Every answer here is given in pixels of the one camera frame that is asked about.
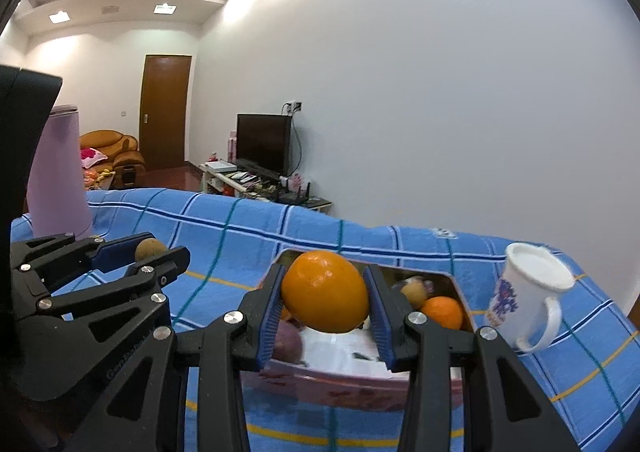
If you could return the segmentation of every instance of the mug handle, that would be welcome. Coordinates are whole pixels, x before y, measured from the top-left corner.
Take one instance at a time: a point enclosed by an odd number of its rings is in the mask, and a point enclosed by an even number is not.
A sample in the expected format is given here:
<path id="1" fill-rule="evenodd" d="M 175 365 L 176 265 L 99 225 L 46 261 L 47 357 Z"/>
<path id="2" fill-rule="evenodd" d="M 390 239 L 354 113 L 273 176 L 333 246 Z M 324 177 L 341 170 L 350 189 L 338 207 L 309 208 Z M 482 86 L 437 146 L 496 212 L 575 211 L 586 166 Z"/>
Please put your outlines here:
<path id="1" fill-rule="evenodd" d="M 546 307 L 546 329 L 540 338 L 540 341 L 536 345 L 531 346 L 527 337 L 520 337 L 516 341 L 518 349 L 525 353 L 535 353 L 542 349 L 548 348 L 560 329 L 560 323 L 562 321 L 562 310 L 560 308 L 560 302 L 558 297 L 545 298 Z"/>

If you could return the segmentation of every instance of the white mug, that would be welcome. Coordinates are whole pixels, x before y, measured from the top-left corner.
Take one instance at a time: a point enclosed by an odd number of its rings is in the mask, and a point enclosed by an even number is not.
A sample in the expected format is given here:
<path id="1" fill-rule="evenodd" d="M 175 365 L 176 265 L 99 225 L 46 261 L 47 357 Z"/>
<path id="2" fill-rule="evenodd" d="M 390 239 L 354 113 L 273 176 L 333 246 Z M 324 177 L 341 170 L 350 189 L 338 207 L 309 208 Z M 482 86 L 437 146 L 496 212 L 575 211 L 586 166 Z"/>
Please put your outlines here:
<path id="1" fill-rule="evenodd" d="M 558 334 L 562 310 L 558 297 L 574 286 L 574 276 L 547 248 L 514 242 L 507 246 L 507 260 L 484 315 L 512 347 L 535 353 L 549 346 Z M 529 337 L 545 331 L 535 345 Z"/>

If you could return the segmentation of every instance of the fruit box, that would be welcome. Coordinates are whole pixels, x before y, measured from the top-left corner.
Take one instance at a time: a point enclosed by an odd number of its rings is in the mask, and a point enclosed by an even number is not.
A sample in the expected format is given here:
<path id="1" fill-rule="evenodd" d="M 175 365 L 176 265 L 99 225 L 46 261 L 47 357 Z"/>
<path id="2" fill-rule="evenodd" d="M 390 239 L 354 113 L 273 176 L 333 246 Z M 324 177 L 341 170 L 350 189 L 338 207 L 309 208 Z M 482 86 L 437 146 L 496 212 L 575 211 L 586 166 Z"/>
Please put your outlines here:
<path id="1" fill-rule="evenodd" d="M 287 269 L 301 251 L 287 249 L 275 263 Z M 362 273 L 367 263 L 350 260 Z M 432 295 L 445 295 L 464 308 L 463 331 L 475 331 L 465 298 L 452 276 L 439 271 L 421 271 L 380 265 L 385 281 L 394 284 L 420 276 L 433 283 Z M 343 335 L 320 333 L 304 327 L 302 363 L 271 360 L 260 372 L 243 372 L 242 383 L 273 394 L 297 398 L 302 402 L 371 411 L 404 410 L 409 373 L 392 373 L 378 357 L 368 329 L 354 329 Z M 462 404 L 462 374 L 451 368 L 452 407 Z"/>

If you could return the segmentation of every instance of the purple fruit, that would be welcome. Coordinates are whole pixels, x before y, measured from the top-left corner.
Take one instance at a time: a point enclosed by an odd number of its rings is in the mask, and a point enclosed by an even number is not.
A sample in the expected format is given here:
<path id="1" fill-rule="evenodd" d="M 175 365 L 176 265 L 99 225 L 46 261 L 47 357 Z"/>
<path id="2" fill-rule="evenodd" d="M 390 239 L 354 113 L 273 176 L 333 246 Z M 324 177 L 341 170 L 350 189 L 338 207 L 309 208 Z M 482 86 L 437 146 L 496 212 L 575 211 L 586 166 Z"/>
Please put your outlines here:
<path id="1" fill-rule="evenodd" d="M 300 363 L 302 358 L 302 339 L 298 329 L 289 322 L 280 321 L 273 346 L 273 359 L 290 364 Z"/>

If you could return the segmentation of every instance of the black television screen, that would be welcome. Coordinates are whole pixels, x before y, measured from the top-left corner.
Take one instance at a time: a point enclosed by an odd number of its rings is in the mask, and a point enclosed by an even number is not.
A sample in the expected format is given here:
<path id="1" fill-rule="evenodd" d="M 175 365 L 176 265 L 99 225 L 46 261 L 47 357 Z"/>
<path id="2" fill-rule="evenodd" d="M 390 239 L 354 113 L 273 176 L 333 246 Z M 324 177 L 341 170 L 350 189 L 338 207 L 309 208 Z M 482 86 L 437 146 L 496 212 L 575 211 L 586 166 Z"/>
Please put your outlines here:
<path id="1" fill-rule="evenodd" d="M 277 114 L 238 114 L 236 159 L 288 175 L 291 117 Z"/>

